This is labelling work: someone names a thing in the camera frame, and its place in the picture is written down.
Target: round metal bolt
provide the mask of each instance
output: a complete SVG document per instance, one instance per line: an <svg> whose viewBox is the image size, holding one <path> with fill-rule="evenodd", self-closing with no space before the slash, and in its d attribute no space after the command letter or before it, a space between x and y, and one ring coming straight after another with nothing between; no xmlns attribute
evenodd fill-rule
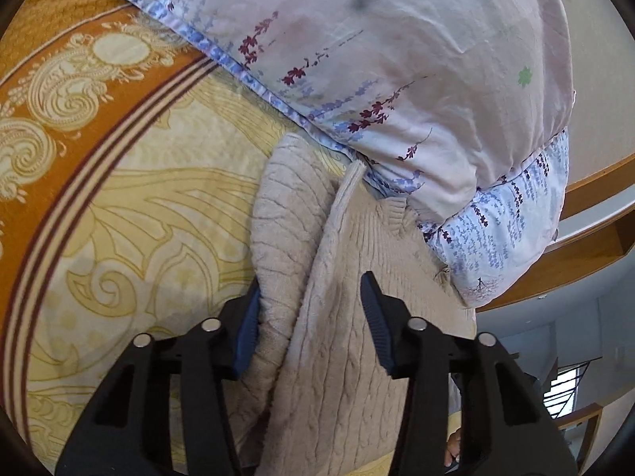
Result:
<svg viewBox="0 0 635 476"><path fill-rule="evenodd" d="M132 343L135 345L135 347L147 347L148 345L150 345L151 341L152 337L146 332L142 332L141 334L138 334L134 338L134 340L132 340Z"/></svg>
<svg viewBox="0 0 635 476"><path fill-rule="evenodd" d="M486 347L494 347L496 345L496 337L489 332L484 332L478 336L478 341Z"/></svg>
<svg viewBox="0 0 635 476"><path fill-rule="evenodd" d="M421 317L412 317L408 321L408 327L415 331L423 331L426 327L428 327L428 323Z"/></svg>
<svg viewBox="0 0 635 476"><path fill-rule="evenodd" d="M206 321L203 321L203 323L201 324L201 327L202 327L202 330L207 332L218 330L220 329L220 320L207 319Z"/></svg>

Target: beige sweater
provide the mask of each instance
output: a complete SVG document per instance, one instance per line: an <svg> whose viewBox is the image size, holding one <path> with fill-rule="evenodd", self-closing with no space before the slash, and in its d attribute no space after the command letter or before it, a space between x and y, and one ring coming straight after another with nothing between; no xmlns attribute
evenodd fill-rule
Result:
<svg viewBox="0 0 635 476"><path fill-rule="evenodd" d="M414 211L405 198L375 200L364 170L351 164L335 193L310 146L290 134L262 180L252 225L261 338L242 400L253 404L243 409L245 434L253 414L271 413L256 476L339 476L394 449L407 382L377 362L360 302L365 271L413 315L475 335L474 310L427 248Z"/></svg>

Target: green flower print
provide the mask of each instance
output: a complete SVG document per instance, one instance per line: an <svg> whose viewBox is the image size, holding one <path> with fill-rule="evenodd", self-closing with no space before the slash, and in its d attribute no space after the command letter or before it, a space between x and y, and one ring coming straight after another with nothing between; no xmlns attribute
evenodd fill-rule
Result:
<svg viewBox="0 0 635 476"><path fill-rule="evenodd" d="M518 74L518 83L525 87L531 82L532 72L527 66Z"/></svg>

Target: hand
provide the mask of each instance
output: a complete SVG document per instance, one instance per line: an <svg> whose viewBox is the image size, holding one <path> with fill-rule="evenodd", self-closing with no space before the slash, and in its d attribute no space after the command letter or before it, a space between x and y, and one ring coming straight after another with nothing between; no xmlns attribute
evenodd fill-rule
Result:
<svg viewBox="0 0 635 476"><path fill-rule="evenodd" d="M458 458L459 453L461 452L461 428L456 430L454 433L450 435L448 439L448 445L445 449L445 461L444 464L446 467L452 465L452 459Z"/></svg>

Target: orange textured fabric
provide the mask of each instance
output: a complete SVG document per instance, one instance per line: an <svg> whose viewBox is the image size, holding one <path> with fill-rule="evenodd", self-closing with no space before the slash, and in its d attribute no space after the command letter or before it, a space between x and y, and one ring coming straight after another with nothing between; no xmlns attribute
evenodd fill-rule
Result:
<svg viewBox="0 0 635 476"><path fill-rule="evenodd" d="M124 0L24 0L0 40L0 79L47 41Z"/></svg>

